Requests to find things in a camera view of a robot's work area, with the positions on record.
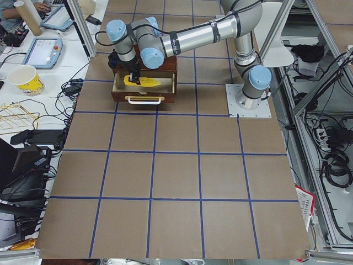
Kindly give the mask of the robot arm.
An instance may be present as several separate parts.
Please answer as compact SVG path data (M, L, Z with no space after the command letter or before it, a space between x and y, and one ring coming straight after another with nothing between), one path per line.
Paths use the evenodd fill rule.
M232 38L236 46L234 65L244 85L236 95L237 104L256 109L270 84L271 73L260 64L252 31L263 14L261 1L221 1L224 15L191 28L161 32L154 17L129 24L120 19L108 22L106 33L118 62L128 71L129 82L141 85L141 66L156 70L171 56Z

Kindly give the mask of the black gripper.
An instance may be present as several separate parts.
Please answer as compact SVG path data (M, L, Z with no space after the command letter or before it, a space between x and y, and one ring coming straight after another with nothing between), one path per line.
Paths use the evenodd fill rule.
M123 67L130 73L129 81L135 82L136 84L140 84L140 73L141 73L141 66L137 56L135 56L130 61L122 61L121 63Z

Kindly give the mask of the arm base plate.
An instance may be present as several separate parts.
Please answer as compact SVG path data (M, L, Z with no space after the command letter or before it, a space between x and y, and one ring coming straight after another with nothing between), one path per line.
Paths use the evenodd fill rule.
M249 99L243 94L242 84L226 84L228 113L230 118L271 118L265 91L258 99Z

